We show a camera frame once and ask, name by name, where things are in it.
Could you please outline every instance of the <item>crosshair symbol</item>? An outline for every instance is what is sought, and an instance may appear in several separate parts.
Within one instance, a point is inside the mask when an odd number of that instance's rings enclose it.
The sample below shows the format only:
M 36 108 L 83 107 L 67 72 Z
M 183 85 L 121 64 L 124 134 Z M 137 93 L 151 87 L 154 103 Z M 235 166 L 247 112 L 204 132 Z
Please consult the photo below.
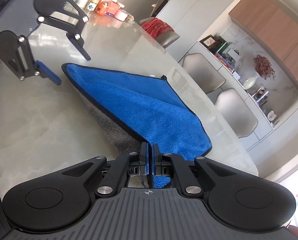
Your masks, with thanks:
M 154 193 L 152 190 L 146 190 L 146 191 L 143 191 L 143 192 L 141 192 L 141 193 L 145 193 L 145 194 L 147 194 L 147 195 L 151 195 L 152 193 Z

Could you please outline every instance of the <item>white vase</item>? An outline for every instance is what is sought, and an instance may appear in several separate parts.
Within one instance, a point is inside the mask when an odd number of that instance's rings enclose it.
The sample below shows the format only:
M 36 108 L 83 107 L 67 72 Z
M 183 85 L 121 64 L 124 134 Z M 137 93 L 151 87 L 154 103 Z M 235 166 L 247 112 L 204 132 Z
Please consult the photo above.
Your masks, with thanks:
M 257 77 L 258 77 L 257 73 L 251 77 L 248 77 L 247 80 L 244 81 L 244 83 L 243 83 L 243 88 L 245 90 L 247 90 L 247 89 L 253 87 L 256 82 Z

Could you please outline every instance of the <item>marble backsplash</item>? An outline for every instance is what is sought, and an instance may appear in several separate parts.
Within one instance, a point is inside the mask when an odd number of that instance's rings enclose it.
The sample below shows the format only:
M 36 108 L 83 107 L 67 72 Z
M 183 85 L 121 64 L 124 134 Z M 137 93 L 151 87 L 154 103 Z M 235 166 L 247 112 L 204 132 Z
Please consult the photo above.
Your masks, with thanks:
M 275 70 L 276 77 L 274 80 L 265 80 L 264 78 L 258 77 L 254 87 L 259 87 L 260 84 L 263 84 L 270 91 L 267 103 L 263 108 L 272 109 L 278 117 L 281 116 L 298 98 L 297 89 L 284 71 L 259 44 L 235 24 L 232 23 L 221 34 L 221 37 L 231 43 L 230 47 L 239 51 L 241 58 L 236 62 L 235 70 L 241 76 L 239 81 L 242 84 L 248 77 L 255 74 L 253 58 L 257 54 L 268 58 L 272 64 L 272 68 Z

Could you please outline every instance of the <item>countertop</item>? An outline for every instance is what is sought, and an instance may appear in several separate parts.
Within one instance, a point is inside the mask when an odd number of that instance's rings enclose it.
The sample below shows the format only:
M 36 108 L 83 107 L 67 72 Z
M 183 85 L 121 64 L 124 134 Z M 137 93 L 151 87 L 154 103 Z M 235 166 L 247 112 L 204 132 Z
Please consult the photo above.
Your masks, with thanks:
M 0 196 L 13 186 L 97 155 L 117 152 L 61 70 L 63 63 L 167 76 L 169 84 L 199 117 L 212 142 L 208 158 L 257 175 L 237 136 L 183 68 L 136 23 L 90 16 L 82 33 L 87 62 L 65 33 L 41 25 L 30 35 L 34 58 L 61 79 L 24 81 L 4 66 L 0 73 Z

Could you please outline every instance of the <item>beige chair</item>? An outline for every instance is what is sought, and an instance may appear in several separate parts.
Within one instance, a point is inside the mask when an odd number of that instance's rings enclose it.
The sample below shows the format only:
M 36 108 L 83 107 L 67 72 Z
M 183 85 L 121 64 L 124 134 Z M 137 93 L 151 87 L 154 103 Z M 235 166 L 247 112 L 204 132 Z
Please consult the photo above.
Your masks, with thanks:
M 239 138 L 249 136 L 258 124 L 252 111 L 233 88 L 221 92 L 214 105 Z
M 147 22 L 148 20 L 151 20 L 153 18 L 154 17 L 140 20 L 139 25 L 141 26 L 142 24 L 144 24 L 145 22 Z M 175 33 L 174 31 L 167 31 L 167 32 L 164 32 L 164 33 L 160 34 L 155 40 L 163 48 L 166 49 L 167 47 L 169 47 L 172 43 L 174 43 L 179 38 L 180 38 L 180 36 L 177 33 Z
M 226 81 L 200 53 L 186 55 L 183 58 L 182 67 L 206 94 L 215 91 Z

